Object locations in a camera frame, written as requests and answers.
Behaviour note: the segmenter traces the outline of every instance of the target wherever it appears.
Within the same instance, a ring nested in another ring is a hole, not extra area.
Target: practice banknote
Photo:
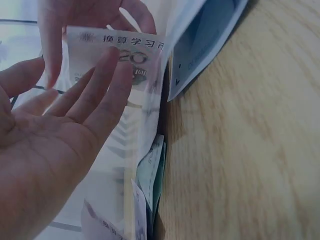
[[[154,205],[157,201],[159,188],[154,187],[156,183],[156,177],[159,169],[160,159],[162,156],[162,149],[164,144],[164,136],[157,134],[153,141],[150,151],[139,163],[135,181],[137,185],[143,191],[147,202],[147,233],[148,236],[152,236],[153,232],[153,213],[155,211]]]
[[[168,100],[175,98],[218,54],[248,0],[207,0],[173,51]]]

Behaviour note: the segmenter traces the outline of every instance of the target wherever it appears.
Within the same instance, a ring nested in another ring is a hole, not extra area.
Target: table surface
[[[320,1],[250,1],[166,124],[160,239],[319,239]]]

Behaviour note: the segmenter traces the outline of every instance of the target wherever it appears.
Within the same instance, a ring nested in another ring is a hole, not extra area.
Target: blue banknote
[[[248,0],[207,0],[173,50],[168,100],[176,97],[218,54]]]

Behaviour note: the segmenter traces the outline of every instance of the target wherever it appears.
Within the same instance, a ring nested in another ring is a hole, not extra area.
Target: stack of banknotes
[[[247,1],[144,0],[157,35],[67,27],[54,86],[60,95],[97,63],[106,46],[117,47],[119,61],[134,65],[133,87],[89,173],[37,240],[152,239],[166,162],[164,136],[157,134],[165,69],[170,101],[218,54]],[[36,0],[4,0],[0,18],[0,71],[42,54]],[[45,74],[33,89],[11,99],[13,108],[44,91]]]

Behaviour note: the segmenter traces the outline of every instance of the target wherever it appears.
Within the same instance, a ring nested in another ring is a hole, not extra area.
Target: finger
[[[95,67],[93,75],[78,101],[65,115],[76,123],[83,121],[96,109],[107,92],[119,59],[119,50],[109,47]]]
[[[0,86],[9,98],[30,90],[44,72],[45,62],[42,57],[19,62],[0,71]]]
[[[41,37],[43,58],[45,61],[46,88],[52,88],[61,71],[62,65],[62,27],[65,13],[57,13],[57,9],[65,12],[65,6],[58,5],[60,1],[38,1],[38,27]]]
[[[121,12],[116,16],[113,22],[110,23],[110,26],[115,30],[122,30],[122,31],[130,31],[136,32],[134,26],[126,19],[125,16]]]
[[[50,89],[41,93],[38,96],[34,96],[30,100],[26,101],[25,103],[17,107],[12,112],[24,112],[35,116],[41,116],[45,112],[47,107],[49,107],[57,98],[58,94],[59,93],[57,90]]]
[[[154,17],[143,2],[140,0],[123,0],[121,7],[135,19],[143,33],[157,33]]]
[[[118,63],[108,92],[83,123],[97,138],[100,147],[119,123],[127,105],[133,81],[132,71],[131,63]]]
[[[70,108],[79,99],[81,93],[87,86],[90,78],[94,73],[94,68],[90,69],[75,85],[66,91],[56,103],[46,111],[45,115],[52,115],[56,117],[63,117],[67,114]]]

